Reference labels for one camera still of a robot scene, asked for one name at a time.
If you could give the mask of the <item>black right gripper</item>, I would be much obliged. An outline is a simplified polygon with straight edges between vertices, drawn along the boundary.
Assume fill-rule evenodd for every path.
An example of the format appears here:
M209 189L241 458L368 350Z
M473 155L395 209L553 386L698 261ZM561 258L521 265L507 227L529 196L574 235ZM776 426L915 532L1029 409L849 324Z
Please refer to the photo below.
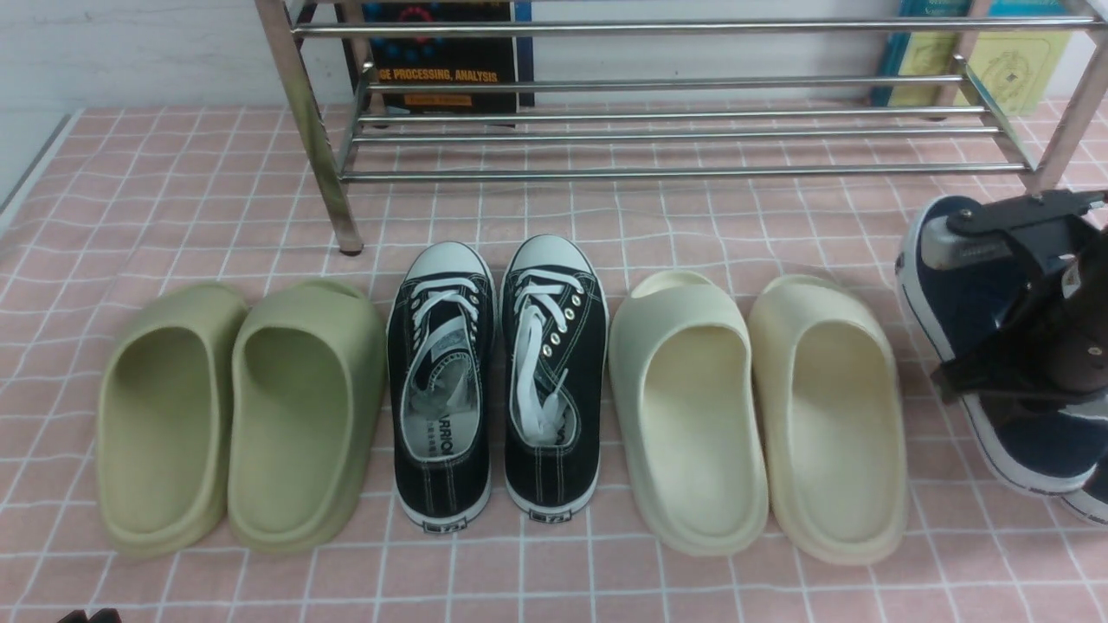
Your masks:
M931 374L944 399L1105 397L1105 231L1085 218L1104 202L1102 190L1069 188L986 204L960 198L919 229L930 269L1001 261L1020 276L996 326Z

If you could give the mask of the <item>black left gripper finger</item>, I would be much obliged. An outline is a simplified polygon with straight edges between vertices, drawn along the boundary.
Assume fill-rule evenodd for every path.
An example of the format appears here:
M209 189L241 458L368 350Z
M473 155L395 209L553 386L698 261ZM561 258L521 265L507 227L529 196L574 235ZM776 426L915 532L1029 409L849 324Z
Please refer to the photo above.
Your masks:
M68 612L66 615L58 620L58 623L88 623L88 612L84 610Z
M122 623L122 619L116 607L102 607L88 615L88 623Z

